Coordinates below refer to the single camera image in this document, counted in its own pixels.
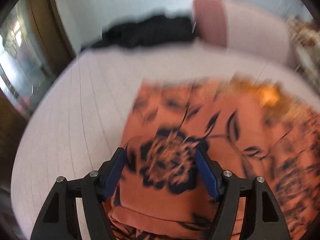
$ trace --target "floral pattern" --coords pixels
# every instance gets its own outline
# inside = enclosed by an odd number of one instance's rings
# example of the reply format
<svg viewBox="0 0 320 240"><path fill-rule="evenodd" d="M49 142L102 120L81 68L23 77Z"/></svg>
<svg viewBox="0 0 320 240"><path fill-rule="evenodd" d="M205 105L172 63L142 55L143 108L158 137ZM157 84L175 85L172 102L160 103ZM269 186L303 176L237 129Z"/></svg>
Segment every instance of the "floral pattern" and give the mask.
<svg viewBox="0 0 320 240"><path fill-rule="evenodd" d="M140 169L143 185L157 189L167 185L174 194L195 189L198 171L194 141L178 128L159 129L153 140L140 147L140 158L145 163Z"/></svg>

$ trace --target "black flower print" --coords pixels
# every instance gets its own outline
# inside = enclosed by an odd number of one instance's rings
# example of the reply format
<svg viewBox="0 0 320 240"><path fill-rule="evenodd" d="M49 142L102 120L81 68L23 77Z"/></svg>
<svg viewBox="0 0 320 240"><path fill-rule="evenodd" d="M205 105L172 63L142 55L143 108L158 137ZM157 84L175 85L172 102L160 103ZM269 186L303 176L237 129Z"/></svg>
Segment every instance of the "black flower print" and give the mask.
<svg viewBox="0 0 320 240"><path fill-rule="evenodd" d="M320 132L315 130L312 132L312 134L314 136L314 141L310 147L310 150L313 153L315 159L319 161L320 160Z"/></svg>
<svg viewBox="0 0 320 240"><path fill-rule="evenodd" d="M280 206L301 195L306 189L297 159L297 157L287 159L279 169L279 174L282 175L276 184L276 198Z"/></svg>
<svg viewBox="0 0 320 240"><path fill-rule="evenodd" d="M194 146L201 140L186 138L178 128L159 129L140 147L140 158L145 163L140 169L143 185L157 189L167 186L174 194L195 189L198 172Z"/></svg>
<svg viewBox="0 0 320 240"><path fill-rule="evenodd" d="M195 213L192 214L191 223L186 222L178 222L182 227L192 230L192 231L207 231L210 229L212 225L212 220L205 218L203 216L197 215Z"/></svg>

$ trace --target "orange floral fabric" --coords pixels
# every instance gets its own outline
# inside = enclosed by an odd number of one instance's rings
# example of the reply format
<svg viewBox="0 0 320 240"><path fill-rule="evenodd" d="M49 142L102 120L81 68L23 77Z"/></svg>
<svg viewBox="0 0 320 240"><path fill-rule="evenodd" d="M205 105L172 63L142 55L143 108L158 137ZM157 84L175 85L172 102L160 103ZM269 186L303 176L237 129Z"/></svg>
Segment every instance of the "orange floral fabric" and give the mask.
<svg viewBox="0 0 320 240"><path fill-rule="evenodd" d="M217 210L194 147L238 177L263 176L300 239L320 202L320 119L278 122L249 92L217 94L219 82L142 85L123 133L128 162L105 211L118 239L203 239ZM240 199L233 238L239 237Z"/></svg>

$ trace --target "black fabric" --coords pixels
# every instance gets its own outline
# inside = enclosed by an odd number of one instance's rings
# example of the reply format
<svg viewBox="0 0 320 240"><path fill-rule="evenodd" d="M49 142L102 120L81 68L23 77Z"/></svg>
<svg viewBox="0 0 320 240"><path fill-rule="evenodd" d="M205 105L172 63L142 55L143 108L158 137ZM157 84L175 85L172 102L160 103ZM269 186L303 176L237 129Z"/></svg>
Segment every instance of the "black fabric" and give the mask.
<svg viewBox="0 0 320 240"><path fill-rule="evenodd" d="M102 40L91 48L119 45L124 48L151 47L167 42L191 42L196 37L189 17L168 19L153 16L140 23L119 24L102 34Z"/></svg>
<svg viewBox="0 0 320 240"><path fill-rule="evenodd" d="M320 214L313 220L301 240L318 240L320 235Z"/></svg>

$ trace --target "white bed sheet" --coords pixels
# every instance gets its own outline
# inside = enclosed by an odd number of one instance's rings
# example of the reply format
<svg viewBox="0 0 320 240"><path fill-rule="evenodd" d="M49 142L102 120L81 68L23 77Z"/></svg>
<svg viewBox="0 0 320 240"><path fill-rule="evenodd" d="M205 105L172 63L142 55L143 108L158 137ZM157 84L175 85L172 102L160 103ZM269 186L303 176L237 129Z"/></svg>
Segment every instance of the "white bed sheet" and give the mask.
<svg viewBox="0 0 320 240"><path fill-rule="evenodd" d="M320 110L318 96L292 70L266 59L195 42L152 49L87 50L60 75L30 120L17 152L11 196L18 223L29 239L55 179L84 177L109 160L142 80L230 79L235 72L284 88ZM82 239L90 239L81 199Z"/></svg>

